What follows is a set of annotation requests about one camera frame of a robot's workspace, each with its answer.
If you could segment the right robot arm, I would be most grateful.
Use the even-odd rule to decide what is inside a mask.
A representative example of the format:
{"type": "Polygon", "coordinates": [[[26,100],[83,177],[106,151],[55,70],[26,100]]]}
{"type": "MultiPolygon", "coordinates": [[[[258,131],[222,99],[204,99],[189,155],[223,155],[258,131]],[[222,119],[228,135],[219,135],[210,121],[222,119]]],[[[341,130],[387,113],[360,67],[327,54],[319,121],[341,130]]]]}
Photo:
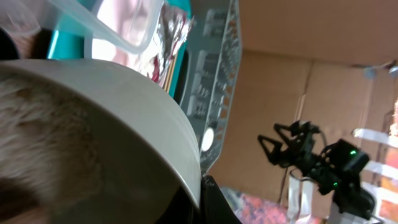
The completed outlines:
{"type": "Polygon", "coordinates": [[[289,126],[276,123],[274,131],[282,142],[257,137],[269,162],[281,168],[296,167],[302,173],[298,180],[316,184],[321,195],[333,192],[328,223],[384,223],[374,214],[375,197],[361,186],[360,173],[370,161],[369,154],[344,139],[313,153],[313,136],[319,134],[323,142],[326,136],[309,121],[289,126]]]}

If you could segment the grey bowl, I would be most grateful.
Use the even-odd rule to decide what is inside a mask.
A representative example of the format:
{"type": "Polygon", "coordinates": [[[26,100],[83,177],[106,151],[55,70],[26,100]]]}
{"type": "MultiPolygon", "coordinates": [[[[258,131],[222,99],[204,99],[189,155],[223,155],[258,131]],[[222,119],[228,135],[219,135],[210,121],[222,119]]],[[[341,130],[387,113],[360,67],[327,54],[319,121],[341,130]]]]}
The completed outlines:
{"type": "Polygon", "coordinates": [[[198,141],[174,99],[130,68],[6,60],[1,182],[49,223],[186,223],[200,210],[198,141]]]}

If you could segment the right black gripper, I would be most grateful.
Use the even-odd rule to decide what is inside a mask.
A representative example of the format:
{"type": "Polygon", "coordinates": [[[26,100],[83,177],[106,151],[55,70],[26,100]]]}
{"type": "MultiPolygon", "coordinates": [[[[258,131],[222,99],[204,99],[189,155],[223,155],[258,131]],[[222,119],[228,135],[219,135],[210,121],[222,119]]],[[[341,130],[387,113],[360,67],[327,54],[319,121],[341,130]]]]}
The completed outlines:
{"type": "Polygon", "coordinates": [[[290,146],[292,157],[290,162],[290,154],[288,149],[282,151],[283,144],[275,139],[258,135],[257,140],[263,148],[268,161],[281,168],[288,168],[294,165],[300,170],[310,170],[318,160],[312,150],[315,145],[313,136],[320,134],[320,128],[309,121],[296,121],[290,126],[276,123],[274,130],[280,138],[290,146]],[[273,145],[272,150],[267,147],[267,143],[273,145]]]}

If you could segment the red foil wrapper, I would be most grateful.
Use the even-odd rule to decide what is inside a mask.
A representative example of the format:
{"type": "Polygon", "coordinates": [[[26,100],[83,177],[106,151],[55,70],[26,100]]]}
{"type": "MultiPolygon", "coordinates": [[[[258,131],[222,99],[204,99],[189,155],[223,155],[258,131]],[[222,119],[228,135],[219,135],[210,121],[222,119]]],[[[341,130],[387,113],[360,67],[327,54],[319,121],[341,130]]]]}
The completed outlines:
{"type": "Polygon", "coordinates": [[[169,67],[186,42],[193,19],[177,6],[162,6],[154,36],[145,51],[137,56],[133,69],[162,86],[169,67]]]}

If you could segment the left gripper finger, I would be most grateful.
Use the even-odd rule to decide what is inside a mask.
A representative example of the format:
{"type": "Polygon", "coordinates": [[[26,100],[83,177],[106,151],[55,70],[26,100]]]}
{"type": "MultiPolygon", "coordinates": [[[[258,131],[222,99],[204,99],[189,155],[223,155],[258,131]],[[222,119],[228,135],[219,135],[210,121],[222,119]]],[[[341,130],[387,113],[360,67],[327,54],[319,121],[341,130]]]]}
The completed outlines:
{"type": "Polygon", "coordinates": [[[194,208],[182,187],[156,224],[241,224],[214,178],[206,175],[200,185],[200,208],[194,208]]]}

